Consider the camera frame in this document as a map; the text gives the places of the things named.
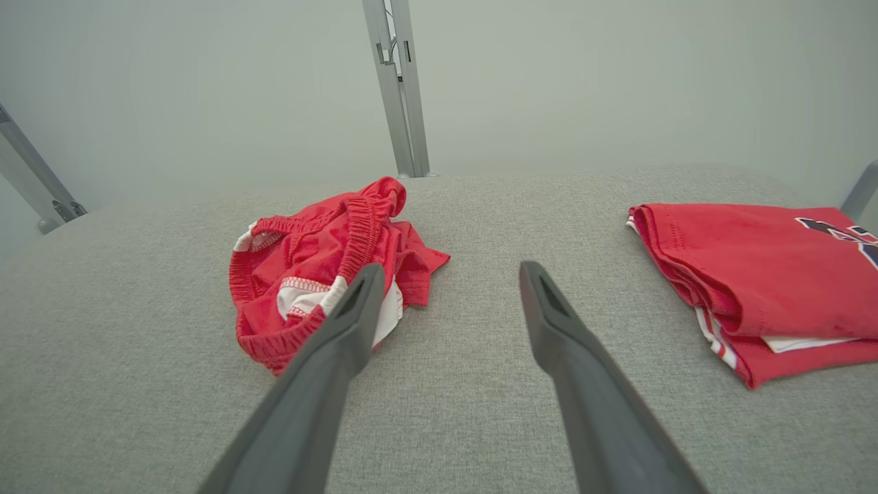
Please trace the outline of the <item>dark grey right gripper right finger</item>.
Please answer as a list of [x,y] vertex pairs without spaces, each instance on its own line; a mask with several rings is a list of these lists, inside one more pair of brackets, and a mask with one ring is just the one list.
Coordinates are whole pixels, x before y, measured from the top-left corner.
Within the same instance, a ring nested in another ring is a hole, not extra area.
[[704,493],[661,423],[549,273],[520,265],[531,351],[551,377],[581,493]]

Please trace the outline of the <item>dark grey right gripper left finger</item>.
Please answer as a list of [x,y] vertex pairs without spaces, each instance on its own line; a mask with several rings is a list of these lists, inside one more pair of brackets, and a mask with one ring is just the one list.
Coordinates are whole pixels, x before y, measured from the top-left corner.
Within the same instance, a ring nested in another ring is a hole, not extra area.
[[364,266],[200,486],[201,493],[322,493],[351,379],[368,365],[385,287]]

